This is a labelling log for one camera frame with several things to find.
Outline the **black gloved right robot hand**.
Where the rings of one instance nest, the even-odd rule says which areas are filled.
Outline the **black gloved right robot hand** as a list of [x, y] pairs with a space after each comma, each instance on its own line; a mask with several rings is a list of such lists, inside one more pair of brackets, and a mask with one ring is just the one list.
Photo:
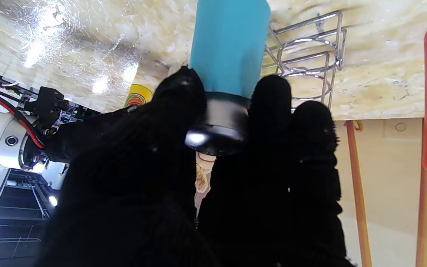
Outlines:
[[131, 119], [139, 108], [139, 105], [131, 105], [83, 121], [63, 124], [46, 140], [41, 153], [51, 162], [69, 164], [82, 152], [119, 137], [123, 123]]

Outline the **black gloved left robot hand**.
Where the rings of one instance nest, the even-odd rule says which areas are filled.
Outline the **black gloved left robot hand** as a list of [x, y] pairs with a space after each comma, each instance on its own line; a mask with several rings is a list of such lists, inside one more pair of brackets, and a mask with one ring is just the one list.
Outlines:
[[351, 267], [339, 215], [328, 108], [261, 78], [248, 111], [249, 140], [218, 156], [197, 211], [196, 157], [185, 135], [206, 111], [187, 66], [153, 99], [74, 155], [36, 267]]

